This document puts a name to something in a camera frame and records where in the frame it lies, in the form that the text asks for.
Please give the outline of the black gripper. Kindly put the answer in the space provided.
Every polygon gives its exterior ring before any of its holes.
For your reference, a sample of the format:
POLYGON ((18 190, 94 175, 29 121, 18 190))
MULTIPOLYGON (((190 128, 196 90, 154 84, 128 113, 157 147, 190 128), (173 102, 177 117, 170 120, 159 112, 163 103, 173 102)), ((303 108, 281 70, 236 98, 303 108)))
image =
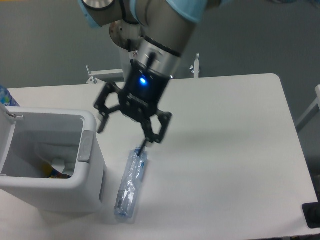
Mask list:
POLYGON ((173 116, 171 112, 161 111, 158 108, 169 81, 169 76, 158 74, 136 61, 133 62, 123 89, 115 82, 107 82, 95 100, 93 107, 100 116, 97 133, 101 134, 105 130, 111 114, 120 111, 141 124, 144 140, 137 152, 139 157, 146 147, 160 144, 166 136, 173 116), (118 95, 118 105, 106 106, 110 94, 118 95))

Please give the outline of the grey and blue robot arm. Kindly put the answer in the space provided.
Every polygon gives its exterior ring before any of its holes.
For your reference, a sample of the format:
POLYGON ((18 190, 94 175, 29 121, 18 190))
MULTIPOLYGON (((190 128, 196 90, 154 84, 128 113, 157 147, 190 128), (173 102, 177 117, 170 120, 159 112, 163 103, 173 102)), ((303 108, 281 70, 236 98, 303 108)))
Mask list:
POLYGON ((105 129, 109 116, 119 111, 141 124, 141 150, 147 144, 163 141, 172 114, 160 110, 159 101, 204 12, 222 4, 221 0, 79 1, 91 27, 124 21, 144 31, 124 87, 106 83, 94 103, 102 117, 99 132, 105 129))

